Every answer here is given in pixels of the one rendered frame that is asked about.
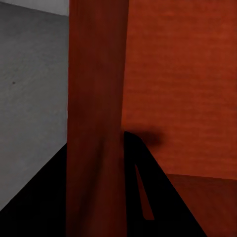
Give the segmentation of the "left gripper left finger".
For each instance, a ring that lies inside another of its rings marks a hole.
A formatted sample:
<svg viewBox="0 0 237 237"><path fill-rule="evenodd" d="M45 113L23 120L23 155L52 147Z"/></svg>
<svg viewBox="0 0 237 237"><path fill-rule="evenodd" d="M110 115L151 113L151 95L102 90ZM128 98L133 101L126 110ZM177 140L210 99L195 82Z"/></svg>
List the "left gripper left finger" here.
<svg viewBox="0 0 237 237"><path fill-rule="evenodd" d="M0 211L0 237L66 237L67 142Z"/></svg>

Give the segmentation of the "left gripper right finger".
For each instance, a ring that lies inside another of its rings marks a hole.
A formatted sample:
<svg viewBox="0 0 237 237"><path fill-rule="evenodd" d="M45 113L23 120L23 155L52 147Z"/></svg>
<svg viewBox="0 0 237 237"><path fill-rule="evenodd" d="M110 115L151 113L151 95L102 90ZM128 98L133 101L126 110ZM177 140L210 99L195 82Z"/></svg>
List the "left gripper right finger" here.
<svg viewBox="0 0 237 237"><path fill-rule="evenodd" d="M137 165L155 220L143 217ZM127 237L207 237L142 139L124 132Z"/></svg>

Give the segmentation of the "storage box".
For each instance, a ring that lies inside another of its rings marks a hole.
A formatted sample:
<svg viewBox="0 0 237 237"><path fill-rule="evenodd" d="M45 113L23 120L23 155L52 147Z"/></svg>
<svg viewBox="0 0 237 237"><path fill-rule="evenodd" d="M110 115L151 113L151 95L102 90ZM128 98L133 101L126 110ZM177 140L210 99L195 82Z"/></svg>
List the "storage box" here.
<svg viewBox="0 0 237 237"><path fill-rule="evenodd" d="M66 237L127 237L125 131L237 237L237 0L70 0Z"/></svg>

